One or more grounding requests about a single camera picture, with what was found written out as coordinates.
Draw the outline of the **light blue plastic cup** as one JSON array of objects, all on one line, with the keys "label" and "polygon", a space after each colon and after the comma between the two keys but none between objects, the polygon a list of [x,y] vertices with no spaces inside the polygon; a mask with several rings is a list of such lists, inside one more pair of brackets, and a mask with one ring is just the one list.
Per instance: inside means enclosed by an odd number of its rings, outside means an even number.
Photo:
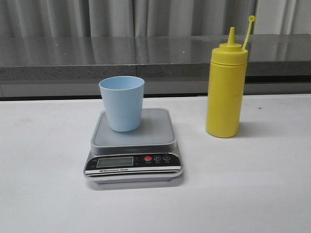
[{"label": "light blue plastic cup", "polygon": [[99,82],[110,128],[129,132],[140,126],[145,81],[135,76],[115,76]]}]

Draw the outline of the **yellow squeeze bottle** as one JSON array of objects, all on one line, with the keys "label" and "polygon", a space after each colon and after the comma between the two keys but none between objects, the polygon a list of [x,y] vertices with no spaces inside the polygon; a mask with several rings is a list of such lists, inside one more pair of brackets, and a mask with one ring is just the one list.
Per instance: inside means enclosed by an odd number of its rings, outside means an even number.
[{"label": "yellow squeeze bottle", "polygon": [[249,24],[243,44],[235,42],[231,27],[226,43],[212,50],[207,100],[206,131],[215,137],[230,138],[238,133],[248,62],[246,45],[255,16]]}]

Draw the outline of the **silver digital kitchen scale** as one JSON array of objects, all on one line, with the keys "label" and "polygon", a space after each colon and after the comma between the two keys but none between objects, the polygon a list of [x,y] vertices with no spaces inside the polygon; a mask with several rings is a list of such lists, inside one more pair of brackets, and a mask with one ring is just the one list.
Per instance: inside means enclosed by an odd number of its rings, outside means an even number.
[{"label": "silver digital kitchen scale", "polygon": [[183,170],[168,110],[143,109],[140,126],[130,132],[110,129],[101,112],[84,167],[86,179],[98,184],[169,181]]}]

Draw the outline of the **grey stone counter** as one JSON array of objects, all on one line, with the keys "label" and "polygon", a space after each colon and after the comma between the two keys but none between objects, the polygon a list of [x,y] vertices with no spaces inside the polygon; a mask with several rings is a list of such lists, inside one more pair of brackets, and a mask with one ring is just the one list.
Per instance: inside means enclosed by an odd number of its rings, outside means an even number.
[{"label": "grey stone counter", "polygon": [[[225,35],[34,37],[0,41],[1,100],[95,99],[112,76],[145,80],[147,97],[204,96],[211,52]],[[311,37],[252,35],[244,92],[308,94]]]}]

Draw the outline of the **grey curtain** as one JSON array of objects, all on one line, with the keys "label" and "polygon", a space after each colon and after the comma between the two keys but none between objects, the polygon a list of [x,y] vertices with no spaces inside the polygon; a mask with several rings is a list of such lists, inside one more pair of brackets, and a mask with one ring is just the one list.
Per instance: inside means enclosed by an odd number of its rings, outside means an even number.
[{"label": "grey curtain", "polygon": [[1,37],[151,37],[305,34],[308,0],[3,0]]}]

